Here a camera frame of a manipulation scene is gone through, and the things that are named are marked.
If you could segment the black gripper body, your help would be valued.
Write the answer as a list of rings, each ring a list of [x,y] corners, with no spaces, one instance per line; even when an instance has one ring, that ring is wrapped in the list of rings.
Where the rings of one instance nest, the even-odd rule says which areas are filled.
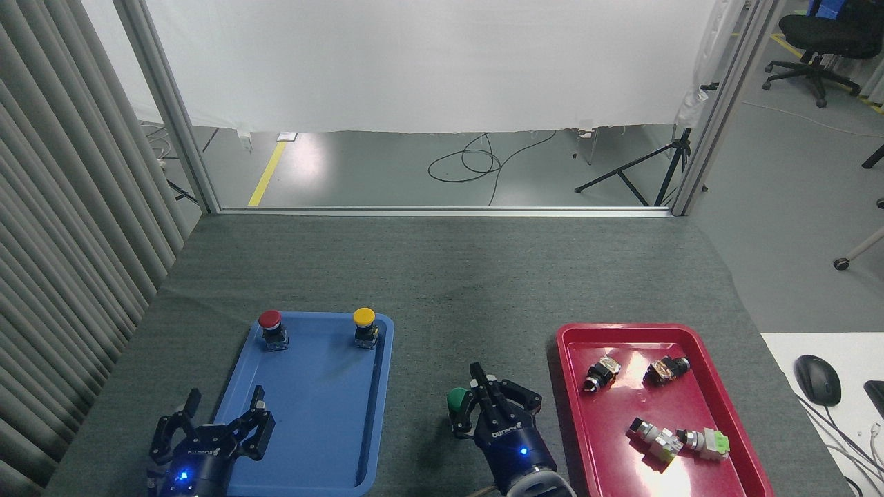
[[[556,471],[555,459],[537,430],[535,415],[515,409],[496,424],[489,410],[483,410],[474,427],[474,443],[482,450],[501,493],[506,494],[518,479],[535,471]]]
[[[146,469],[148,496],[225,496],[233,474],[235,441],[226,425],[196,427],[199,442],[173,448],[167,465]]]

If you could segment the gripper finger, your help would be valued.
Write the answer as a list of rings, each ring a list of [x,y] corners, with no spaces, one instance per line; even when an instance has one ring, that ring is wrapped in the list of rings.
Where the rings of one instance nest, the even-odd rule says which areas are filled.
[[[490,431],[499,427],[490,405],[490,380],[480,362],[470,369],[470,389],[455,387],[450,390],[450,424],[455,438],[473,438],[474,430],[483,425]]]
[[[158,419],[157,428],[155,428],[148,453],[156,465],[167,465],[173,459],[171,441],[173,441],[174,434],[177,431],[184,431],[185,442],[200,441],[197,429],[193,424],[193,416],[198,409],[201,399],[202,394],[200,390],[192,388],[182,408],[173,413],[173,415],[161,416]]]
[[[252,460],[262,460],[276,422],[266,403],[263,386],[256,386],[249,408],[231,422],[231,437],[235,441],[234,455]]]
[[[509,406],[514,404],[531,415],[542,408],[542,396],[510,380],[490,377],[490,405],[494,416],[510,416]]]

